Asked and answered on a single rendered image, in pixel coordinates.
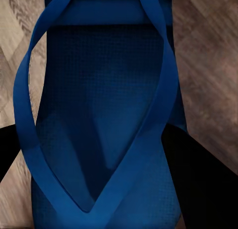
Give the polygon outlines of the sandal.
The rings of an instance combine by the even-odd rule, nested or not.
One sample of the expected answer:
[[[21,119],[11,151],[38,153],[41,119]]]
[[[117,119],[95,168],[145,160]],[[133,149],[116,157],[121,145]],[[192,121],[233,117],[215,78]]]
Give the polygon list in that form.
[[[36,125],[30,57],[47,32]],[[161,141],[187,132],[172,0],[45,0],[13,87],[35,229],[175,229]]]

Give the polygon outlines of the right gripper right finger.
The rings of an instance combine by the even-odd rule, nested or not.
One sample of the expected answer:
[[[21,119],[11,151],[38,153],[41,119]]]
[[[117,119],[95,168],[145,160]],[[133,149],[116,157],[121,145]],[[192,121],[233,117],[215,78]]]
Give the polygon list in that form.
[[[238,176],[177,126],[161,141],[186,229],[238,229]]]

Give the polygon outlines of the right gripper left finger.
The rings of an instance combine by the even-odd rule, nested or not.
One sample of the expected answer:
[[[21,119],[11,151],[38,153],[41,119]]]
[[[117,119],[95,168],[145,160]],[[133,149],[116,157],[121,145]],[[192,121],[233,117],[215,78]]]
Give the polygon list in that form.
[[[16,125],[0,128],[0,183],[20,150]]]

